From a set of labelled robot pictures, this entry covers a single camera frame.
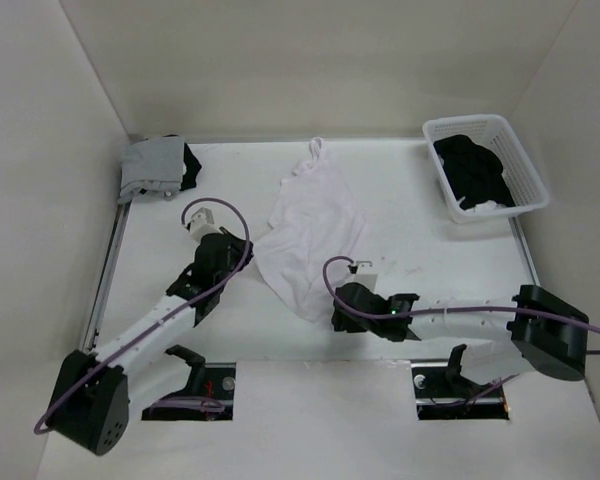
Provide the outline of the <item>white tank top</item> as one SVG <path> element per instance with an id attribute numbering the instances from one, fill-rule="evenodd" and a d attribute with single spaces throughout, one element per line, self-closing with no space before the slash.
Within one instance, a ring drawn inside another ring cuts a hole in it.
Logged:
<path id="1" fill-rule="evenodd" d="M 270 231 L 255 242 L 254 259 L 265 283 L 292 313 L 323 323 L 332 311 L 323 265 L 356 252 L 367 220 L 325 142 L 312 139 L 309 152 L 281 180 Z"/>

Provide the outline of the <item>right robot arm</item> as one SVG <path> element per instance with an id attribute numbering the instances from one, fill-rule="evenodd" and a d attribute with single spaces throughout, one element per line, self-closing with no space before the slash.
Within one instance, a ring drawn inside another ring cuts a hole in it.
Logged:
<path id="1" fill-rule="evenodd" d="M 536 371 L 577 382 L 585 376 L 588 317 L 541 287 L 523 285 L 505 307 L 428 305 L 415 293 L 384 298 L 354 280 L 332 289 L 335 331 L 393 342 L 452 341 L 444 370 L 417 382 L 420 395 L 452 405 L 487 395 L 508 377 Z"/>

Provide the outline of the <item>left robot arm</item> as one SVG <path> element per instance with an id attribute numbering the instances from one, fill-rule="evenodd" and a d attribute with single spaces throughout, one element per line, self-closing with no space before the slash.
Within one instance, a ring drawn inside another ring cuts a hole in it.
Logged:
<path id="1" fill-rule="evenodd" d="M 228 281 L 253 256 L 249 238 L 225 228 L 198 240 L 194 260 L 148 314 L 109 343 L 65 357 L 37 434 L 54 431 L 96 456 L 108 453 L 129 421 L 172 392 L 194 398 L 203 358 L 178 344 L 219 304 Z"/>

